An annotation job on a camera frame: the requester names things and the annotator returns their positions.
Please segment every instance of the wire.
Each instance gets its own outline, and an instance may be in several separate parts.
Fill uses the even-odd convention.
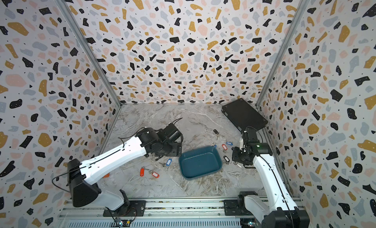
[[[56,177],[54,177],[52,180],[51,180],[51,182],[52,182],[52,184],[54,185],[54,186],[56,186],[57,188],[59,188],[59,189],[61,189],[61,190],[63,190],[63,191],[65,191],[65,192],[68,192],[68,193],[70,193],[70,191],[69,190],[66,190],[66,189],[63,189],[63,188],[61,188],[61,187],[59,187],[59,186],[57,186],[53,181],[54,181],[54,179],[56,179],[56,178],[58,178],[58,177],[60,177],[60,176],[63,176],[63,175],[65,175],[65,174],[68,174],[68,173],[71,173],[71,172],[75,172],[75,171],[78,171],[78,170],[80,170],[80,169],[83,169],[83,168],[85,168],[86,166],[83,166],[83,167],[80,167],[80,168],[78,168],[78,169],[74,169],[74,170],[70,170],[69,172],[66,172],[66,173],[63,173],[63,174],[61,174],[61,175],[59,175],[59,176],[56,176]]]
[[[248,127],[251,127],[251,128],[253,128],[253,129],[256,130],[256,132],[261,136],[261,141],[262,141],[262,143],[263,143],[263,142],[264,142],[264,139],[262,138],[261,133],[260,133],[256,128],[254,128],[254,127],[252,127],[252,126],[248,126]]]
[[[105,207],[105,208],[108,209],[108,212],[110,213],[110,215],[111,215],[112,219],[114,220],[116,226],[120,228],[119,224],[116,222],[115,218],[112,216],[111,210],[108,207]]]
[[[175,119],[174,121],[172,121],[172,124],[175,125],[175,123],[177,123],[179,120],[181,120],[182,118],[178,118],[178,119]]]
[[[269,165],[269,163],[268,163],[268,162],[267,162],[267,161],[266,161],[261,155],[260,155],[260,157],[261,157],[261,159],[263,159],[263,160],[265,161],[265,163],[269,166],[269,168],[271,169],[271,172],[272,172],[273,175],[274,175],[274,178],[276,179],[276,182],[277,182],[277,184],[278,184],[279,190],[281,191],[281,195],[282,195],[283,199],[285,200],[285,204],[286,204],[286,206],[287,206],[288,212],[289,212],[290,217],[291,217],[291,223],[292,223],[293,228],[294,228],[293,216],[291,215],[290,208],[288,207],[288,204],[287,204],[287,201],[286,201],[285,196],[284,196],[284,194],[283,194],[283,191],[282,191],[282,189],[281,189],[281,186],[279,185],[279,182],[278,182],[278,180],[277,180],[277,176],[276,176],[276,174],[274,173],[274,170],[273,170],[273,169],[271,168],[271,166]]]

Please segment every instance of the gray marble surface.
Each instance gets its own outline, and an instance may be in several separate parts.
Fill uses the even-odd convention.
[[[105,151],[121,144],[118,137],[130,136],[140,127],[164,128],[181,117],[183,119],[176,123],[176,127],[184,136],[183,153],[216,144],[221,159],[224,161],[223,156],[227,155],[231,160],[231,146],[226,145],[228,151],[224,153],[222,144],[230,141],[239,146],[241,134],[221,112],[219,104],[124,105]],[[218,135],[213,132],[214,129],[219,131]],[[236,196],[240,191],[256,191],[265,195],[256,169],[223,162],[219,172],[188,181],[180,173],[178,158],[172,158],[171,165],[163,167],[167,160],[168,157],[157,162],[154,156],[139,157],[112,171],[110,177],[103,178],[102,182],[124,190],[128,197]],[[157,172],[159,178],[154,178],[147,170],[140,177],[142,166]]]

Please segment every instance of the blue plastic tray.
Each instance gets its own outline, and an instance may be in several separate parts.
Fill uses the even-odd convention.
[[[222,160],[217,149],[207,146],[183,153],[179,157],[180,171],[187,180],[193,180],[218,172]]]

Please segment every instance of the red key tag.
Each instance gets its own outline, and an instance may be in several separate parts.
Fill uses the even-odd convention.
[[[159,177],[159,174],[156,173],[156,172],[153,172],[153,173],[152,173],[152,176],[155,177],[155,178],[158,178],[158,177]]]

